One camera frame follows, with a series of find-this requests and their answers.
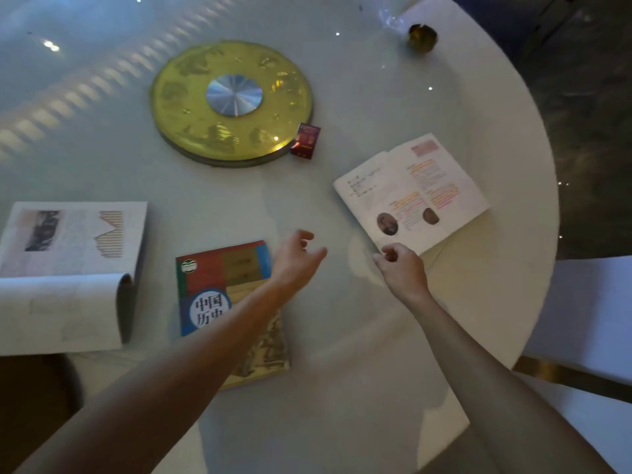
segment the white circle logo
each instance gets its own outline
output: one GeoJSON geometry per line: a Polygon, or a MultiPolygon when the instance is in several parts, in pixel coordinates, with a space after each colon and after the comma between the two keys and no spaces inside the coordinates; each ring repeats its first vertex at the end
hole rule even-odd
{"type": "Polygon", "coordinates": [[[210,289],[198,294],[193,300],[189,307],[189,318],[195,327],[203,327],[230,308],[231,303],[224,293],[210,289]]]}
{"type": "Polygon", "coordinates": [[[187,259],[186,261],[182,261],[180,269],[183,273],[190,274],[197,269],[197,263],[193,259],[187,259]]]}

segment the round white table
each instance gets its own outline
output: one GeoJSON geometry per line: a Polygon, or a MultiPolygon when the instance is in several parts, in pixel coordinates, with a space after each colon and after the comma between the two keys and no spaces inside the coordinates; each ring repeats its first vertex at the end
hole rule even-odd
{"type": "Polygon", "coordinates": [[[290,372],[221,392],[158,471],[410,473],[467,426],[420,327],[383,285],[371,241],[332,188],[362,161],[425,133],[492,205],[424,255],[432,291],[507,366],[531,333],[558,227],[554,166],[533,100],[451,0],[425,0],[405,15],[402,26],[438,32],[426,57],[382,27],[378,6],[0,2],[0,49],[10,54],[0,223],[18,200],[150,202],[130,343],[72,356],[87,397],[178,336],[176,256],[257,239],[274,250],[296,227],[329,248],[283,310],[290,372]],[[148,102],[155,73],[185,47],[218,39],[269,45],[301,67],[322,128],[311,161],[212,168],[161,139],[148,102]]]}

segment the silver center disc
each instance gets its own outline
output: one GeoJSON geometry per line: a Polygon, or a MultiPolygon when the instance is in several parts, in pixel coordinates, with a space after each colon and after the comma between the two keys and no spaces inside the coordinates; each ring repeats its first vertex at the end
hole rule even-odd
{"type": "Polygon", "coordinates": [[[225,74],[214,79],[206,89],[210,107],[225,116],[243,116],[255,111],[264,92],[256,81],[241,74],[225,74]]]}

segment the hand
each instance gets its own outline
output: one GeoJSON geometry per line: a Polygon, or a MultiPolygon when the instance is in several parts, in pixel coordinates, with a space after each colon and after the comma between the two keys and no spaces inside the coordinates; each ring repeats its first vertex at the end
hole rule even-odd
{"type": "Polygon", "coordinates": [[[391,293],[404,304],[419,298],[432,298],[428,290],[428,279],[422,259],[402,245],[394,243],[382,248],[381,254],[374,254],[373,261],[382,272],[391,293]]]}
{"type": "Polygon", "coordinates": [[[307,252],[307,241],[311,239],[314,239],[313,233],[297,229],[283,241],[276,254],[270,281],[281,288],[286,301],[310,282],[321,261],[327,256],[327,248],[307,252]]]}

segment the forearm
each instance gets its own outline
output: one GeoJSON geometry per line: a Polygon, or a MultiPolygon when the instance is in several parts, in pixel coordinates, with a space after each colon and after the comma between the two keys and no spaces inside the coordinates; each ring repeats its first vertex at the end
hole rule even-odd
{"type": "Polygon", "coordinates": [[[429,294],[405,304],[501,471],[613,472],[555,409],[482,348],[429,294]]]}
{"type": "Polygon", "coordinates": [[[16,474],[150,473],[201,415],[286,298],[268,282],[211,327],[129,372],[16,474]]]}

